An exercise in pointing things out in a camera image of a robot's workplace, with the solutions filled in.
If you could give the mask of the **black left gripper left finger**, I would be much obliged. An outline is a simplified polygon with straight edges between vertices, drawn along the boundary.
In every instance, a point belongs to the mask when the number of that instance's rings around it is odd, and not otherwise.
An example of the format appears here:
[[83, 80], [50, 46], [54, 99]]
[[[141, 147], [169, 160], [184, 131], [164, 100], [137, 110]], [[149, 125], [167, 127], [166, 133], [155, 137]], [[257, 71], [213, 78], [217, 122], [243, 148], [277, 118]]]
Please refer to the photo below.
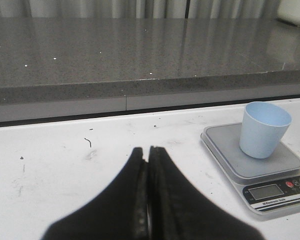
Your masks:
[[148, 164], [136, 147], [113, 181], [94, 199], [53, 223], [44, 240], [147, 240]]

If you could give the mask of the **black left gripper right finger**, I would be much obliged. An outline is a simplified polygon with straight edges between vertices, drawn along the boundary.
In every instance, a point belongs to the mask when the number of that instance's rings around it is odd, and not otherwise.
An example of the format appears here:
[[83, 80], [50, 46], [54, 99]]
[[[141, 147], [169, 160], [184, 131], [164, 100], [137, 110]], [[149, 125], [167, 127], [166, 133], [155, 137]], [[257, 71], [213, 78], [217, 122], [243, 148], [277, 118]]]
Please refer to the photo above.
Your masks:
[[254, 227], [222, 210], [182, 174], [163, 147], [148, 158], [148, 205], [153, 240], [260, 240]]

